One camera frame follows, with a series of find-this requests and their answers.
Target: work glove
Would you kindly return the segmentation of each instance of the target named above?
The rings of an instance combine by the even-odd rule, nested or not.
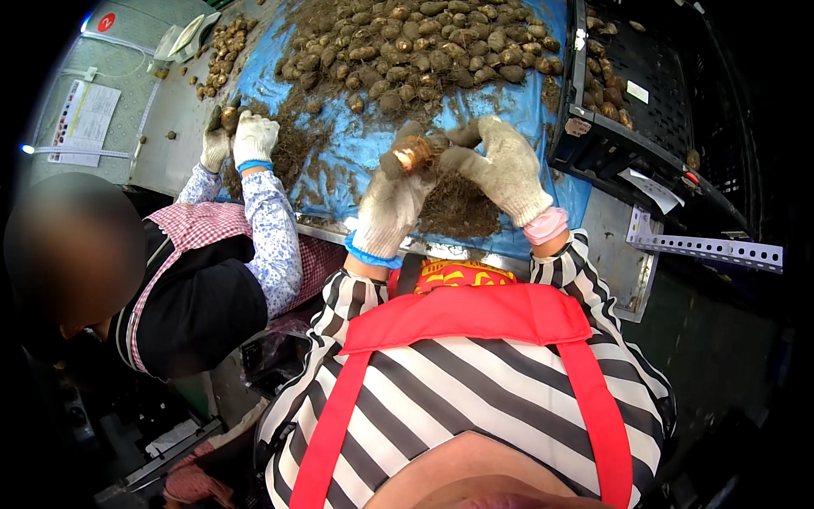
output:
[[[399,141],[424,135],[425,129],[410,121],[399,129],[387,150],[399,147]],[[345,247],[357,260],[390,269],[401,267],[399,245],[418,222],[424,200],[435,188],[435,173],[430,168],[413,173],[388,175],[379,166],[359,203],[359,227],[345,239]]]
[[[443,169],[456,169],[477,184],[519,228],[539,217],[551,204],[540,184],[540,161],[526,139],[494,115],[475,118],[447,133],[458,147],[440,157]],[[474,150],[484,142],[486,157]]]
[[[215,129],[203,134],[201,166],[209,173],[219,173],[223,160],[229,157],[229,135],[223,129]]]
[[[240,114],[238,130],[234,133],[234,166],[239,172],[252,166],[271,169],[271,151],[277,145],[280,124],[250,110]]]

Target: plastic crate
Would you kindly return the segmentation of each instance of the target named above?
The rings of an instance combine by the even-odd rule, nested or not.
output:
[[[763,218],[754,142],[729,53],[710,21],[687,3],[628,0],[623,5],[590,5],[606,23],[616,24],[619,34],[611,40],[589,33],[584,0],[571,2],[549,166],[588,180],[690,234],[742,232],[760,241]],[[630,20],[646,31],[634,30]],[[649,92],[648,103],[624,94],[634,131],[582,107],[589,38],[603,44],[616,74]],[[587,132],[569,134],[567,126],[575,123],[570,119]],[[701,156],[698,172],[685,163],[693,149]],[[619,176],[626,168],[665,186],[685,200],[685,206],[663,214],[649,196]]]

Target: dirty glove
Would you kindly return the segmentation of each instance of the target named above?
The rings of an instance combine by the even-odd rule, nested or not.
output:
[[[456,169],[476,183],[517,227],[526,226],[554,202],[540,184],[540,161],[509,123],[494,115],[481,116],[449,131],[447,137],[459,147],[441,154],[441,167]],[[481,141],[486,157],[472,150]]]
[[[229,135],[223,129],[215,129],[203,134],[201,166],[207,173],[218,174],[223,160],[229,157]]]
[[[419,123],[408,122],[399,129],[388,151],[401,139],[424,132]],[[401,267],[399,245],[415,228],[424,199],[434,187],[431,169],[389,178],[381,167],[377,168],[359,203],[359,227],[345,239],[348,252],[368,265]]]
[[[280,124],[250,110],[240,114],[238,130],[234,133],[234,166],[238,173],[254,166],[271,170],[271,151],[277,145]]]

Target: black and white striped shirt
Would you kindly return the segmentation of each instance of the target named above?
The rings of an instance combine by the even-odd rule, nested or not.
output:
[[[584,230],[553,257],[532,257],[532,283],[550,284],[582,305],[588,340],[630,440],[630,507],[653,480],[675,403],[667,379],[625,343],[616,299],[588,261]],[[299,465],[347,356],[348,320],[387,300],[386,285],[345,270],[328,278],[325,307],[312,320],[302,375],[280,392],[260,422],[271,442],[291,430],[265,469],[275,507],[288,507]],[[334,469],[325,507],[362,507],[412,459],[475,431],[547,467],[578,495],[599,498],[593,451],[556,348],[514,340],[450,337],[374,352]]]

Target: blue tarp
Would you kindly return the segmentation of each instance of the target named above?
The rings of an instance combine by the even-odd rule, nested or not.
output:
[[[563,59],[567,24],[566,0],[547,0],[545,7],[538,3],[533,10],[535,15],[545,22],[549,34],[562,43],[559,57]],[[284,22],[285,19],[281,16],[260,36],[236,85],[236,90],[241,94],[247,94],[267,104],[272,115],[291,89],[291,84],[274,80],[274,65],[295,32],[295,27],[292,26],[284,35],[277,35]],[[561,78],[558,77],[557,80],[561,85]],[[553,196],[555,205],[568,211],[568,226],[578,228],[582,224],[591,186],[567,175],[563,175],[556,183],[551,178],[543,155],[548,136],[543,124],[556,125],[557,116],[548,112],[540,100],[542,83],[543,76],[529,69],[526,71],[526,81],[522,86],[501,83],[500,91],[497,91],[494,85],[485,86],[480,90],[458,91],[454,97],[444,98],[444,110],[433,119],[432,124],[441,129],[452,129],[457,126],[459,117],[449,106],[450,101],[457,103],[454,109],[460,112],[465,120],[473,116],[496,113],[502,120],[510,122],[526,136],[533,147],[536,146],[540,159],[540,179],[544,188]],[[392,129],[379,131],[376,125],[365,126],[364,119],[344,105],[345,97],[343,95],[326,103],[322,109],[319,120],[324,121],[324,125],[333,123],[334,131],[330,135],[326,150],[317,154],[315,149],[304,163],[304,168],[307,168],[313,157],[324,161],[327,168],[334,173],[334,189],[330,193],[326,189],[324,171],[320,172],[318,180],[314,180],[306,172],[301,172],[289,196],[293,204],[299,199],[301,207],[297,212],[318,217],[333,217],[340,221],[348,216],[356,216],[358,207],[353,203],[353,196],[364,192],[370,181],[371,172],[379,163],[379,155],[390,147],[395,137],[396,133]],[[310,120],[309,115],[301,115],[296,122],[297,127],[308,129]],[[344,168],[344,171],[335,171],[335,166]],[[313,195],[319,195],[321,203],[311,203],[310,197]],[[477,248],[521,260],[528,259],[528,241],[523,237],[523,233],[511,225],[510,219],[505,214],[501,214],[500,220],[503,230],[486,239],[462,240],[442,235],[424,235],[423,238],[431,242]]]

